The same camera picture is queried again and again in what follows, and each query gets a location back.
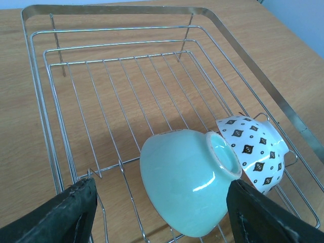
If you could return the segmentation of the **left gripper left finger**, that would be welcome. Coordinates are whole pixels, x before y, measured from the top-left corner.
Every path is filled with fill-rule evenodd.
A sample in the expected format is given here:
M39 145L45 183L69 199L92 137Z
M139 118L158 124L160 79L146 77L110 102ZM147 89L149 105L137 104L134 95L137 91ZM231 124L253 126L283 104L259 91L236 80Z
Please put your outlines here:
M97 208L94 178L82 179L1 228L1 242L89 242Z

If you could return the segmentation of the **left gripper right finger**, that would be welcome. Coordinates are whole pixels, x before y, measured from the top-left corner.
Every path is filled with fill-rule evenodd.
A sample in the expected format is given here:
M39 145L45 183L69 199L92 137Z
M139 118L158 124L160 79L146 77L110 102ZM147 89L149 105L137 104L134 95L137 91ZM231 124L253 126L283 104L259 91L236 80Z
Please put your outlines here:
M239 179L226 198L235 242L323 242L323 232Z

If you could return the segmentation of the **red white patterned bowl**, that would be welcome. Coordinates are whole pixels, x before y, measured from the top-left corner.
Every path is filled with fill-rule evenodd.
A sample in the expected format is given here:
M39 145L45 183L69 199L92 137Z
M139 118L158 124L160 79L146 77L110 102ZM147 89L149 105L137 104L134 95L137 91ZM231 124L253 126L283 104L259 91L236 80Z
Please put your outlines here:
M269 121L248 116L218 119L216 125L252 185L267 194L283 177L289 148L282 136Z

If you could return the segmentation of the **plain mint green bowl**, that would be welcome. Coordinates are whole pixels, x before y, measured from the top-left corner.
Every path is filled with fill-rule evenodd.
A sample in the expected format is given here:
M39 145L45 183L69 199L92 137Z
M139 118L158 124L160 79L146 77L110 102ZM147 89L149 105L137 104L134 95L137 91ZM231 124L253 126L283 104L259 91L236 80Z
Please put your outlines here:
M159 215L189 237L207 235L223 219L229 186L242 174L222 136L189 129L149 137L140 152L140 172Z

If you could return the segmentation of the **wire dish rack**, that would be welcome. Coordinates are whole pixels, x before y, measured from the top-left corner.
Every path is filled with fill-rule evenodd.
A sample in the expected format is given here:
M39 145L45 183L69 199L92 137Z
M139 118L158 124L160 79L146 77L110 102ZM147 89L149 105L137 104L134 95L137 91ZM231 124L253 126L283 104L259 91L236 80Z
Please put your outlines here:
M210 9L32 5L21 12L57 192L87 176L99 205L91 242L233 242L228 217L190 238L158 215L140 178L153 134L216 131L235 115L269 119L288 144L287 168L269 197L323 229L323 144Z

